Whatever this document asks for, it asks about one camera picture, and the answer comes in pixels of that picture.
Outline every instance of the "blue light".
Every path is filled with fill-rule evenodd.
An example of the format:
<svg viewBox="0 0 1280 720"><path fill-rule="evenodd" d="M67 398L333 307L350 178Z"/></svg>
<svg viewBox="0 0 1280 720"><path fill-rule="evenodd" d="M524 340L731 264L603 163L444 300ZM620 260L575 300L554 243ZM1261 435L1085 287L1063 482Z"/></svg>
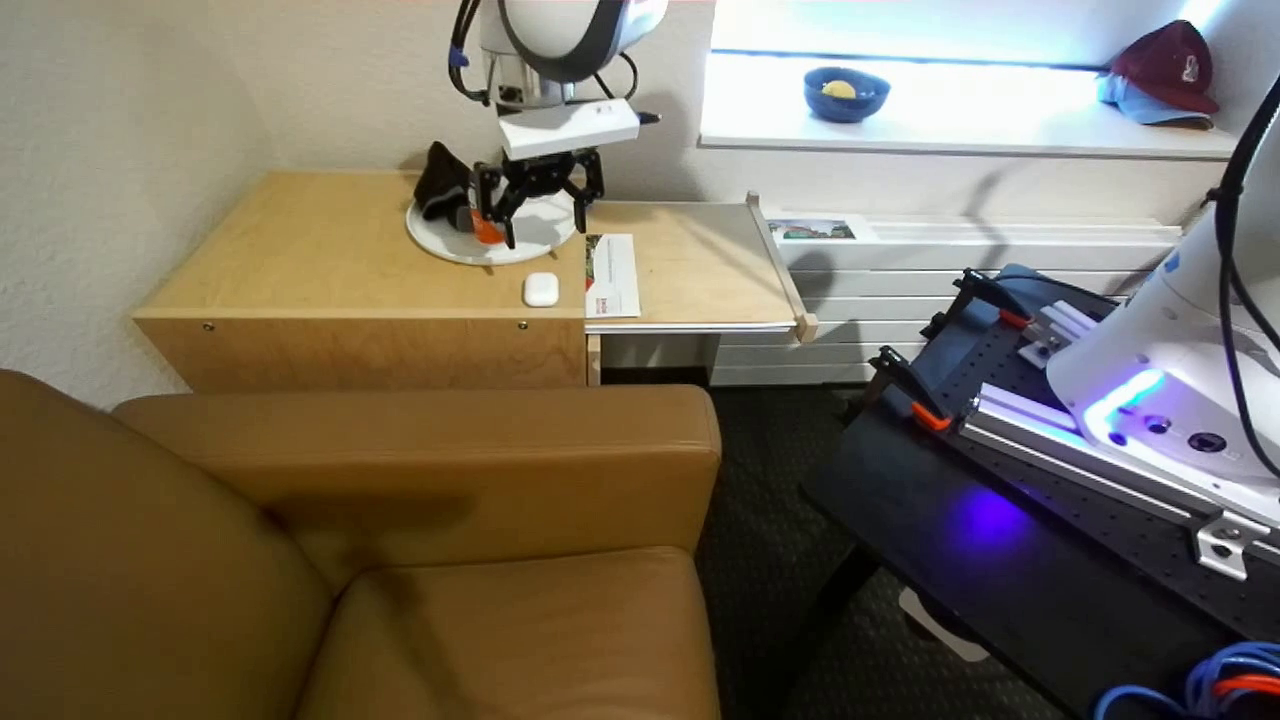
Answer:
<svg viewBox="0 0 1280 720"><path fill-rule="evenodd" d="M1103 402L1096 402L1085 412L1085 429L1098 442L1111 435L1119 410L1141 410L1148 398L1157 398L1160 386L1164 386L1160 370L1143 370L1143 373L1126 378L1119 388L1111 388Z"/></svg>
<svg viewBox="0 0 1280 720"><path fill-rule="evenodd" d="M976 487L947 513L947 538L976 555L1002 555L1029 538L1029 517L998 494Z"/></svg>

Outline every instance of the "wooden cabinet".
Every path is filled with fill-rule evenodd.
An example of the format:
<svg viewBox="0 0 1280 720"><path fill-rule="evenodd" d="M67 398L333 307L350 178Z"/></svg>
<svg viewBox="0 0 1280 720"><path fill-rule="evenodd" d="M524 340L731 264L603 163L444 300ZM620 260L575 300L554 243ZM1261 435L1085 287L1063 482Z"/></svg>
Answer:
<svg viewBox="0 0 1280 720"><path fill-rule="evenodd" d="M600 340L808 327L753 206L590 206L590 233L637 243L638 316L587 322L583 239L530 264L448 264L403 233L408 197L391 173L272 173L135 323L194 394L590 386ZM560 276L554 307L524 304L528 272Z"/></svg>
<svg viewBox="0 0 1280 720"><path fill-rule="evenodd" d="M139 307L190 388L583 386L583 295L528 307L528 272L583 287L583 243L448 264L401 226L411 186L272 173Z"/></svg>

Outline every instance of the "armchair backrest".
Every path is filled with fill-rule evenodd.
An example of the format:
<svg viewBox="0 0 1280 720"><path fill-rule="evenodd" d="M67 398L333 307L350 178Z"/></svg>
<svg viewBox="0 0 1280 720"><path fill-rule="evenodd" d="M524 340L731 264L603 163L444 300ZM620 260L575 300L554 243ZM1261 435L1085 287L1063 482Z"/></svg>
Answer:
<svg viewBox="0 0 1280 720"><path fill-rule="evenodd" d="M241 497L0 373L0 715L293 715L327 614Z"/></svg>

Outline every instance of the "black carpet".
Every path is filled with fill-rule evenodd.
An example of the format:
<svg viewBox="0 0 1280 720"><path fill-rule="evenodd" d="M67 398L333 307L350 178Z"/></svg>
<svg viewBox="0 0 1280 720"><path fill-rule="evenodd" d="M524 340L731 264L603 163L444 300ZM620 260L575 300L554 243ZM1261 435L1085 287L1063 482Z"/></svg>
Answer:
<svg viewBox="0 0 1280 720"><path fill-rule="evenodd" d="M833 625L784 713L763 713L789 673L781 649L797 638L812 598L852 550L800 497L800 475L833 449L857 394L833 388L717 388L724 474L699 546L710 614L721 695L727 720L1056 720L998 662L963 666L911 628L877 573Z"/></svg>

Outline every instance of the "leather upholstery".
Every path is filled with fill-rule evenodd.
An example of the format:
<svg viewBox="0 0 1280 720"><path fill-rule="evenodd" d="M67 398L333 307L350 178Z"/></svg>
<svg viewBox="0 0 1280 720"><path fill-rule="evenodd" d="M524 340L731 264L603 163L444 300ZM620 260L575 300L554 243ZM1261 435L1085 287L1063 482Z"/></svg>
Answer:
<svg viewBox="0 0 1280 720"><path fill-rule="evenodd" d="M265 517L0 373L0 715L288 715L327 591Z"/></svg>
<svg viewBox="0 0 1280 720"><path fill-rule="evenodd" d="M0 373L0 715L717 715L703 394L119 417Z"/></svg>
<svg viewBox="0 0 1280 720"><path fill-rule="evenodd" d="M692 553L721 466L697 388L158 398L115 417L272 507L333 588L375 566Z"/></svg>
<svg viewBox="0 0 1280 720"><path fill-rule="evenodd" d="M638 550L369 573L298 713L346 715L710 720L692 559Z"/></svg>

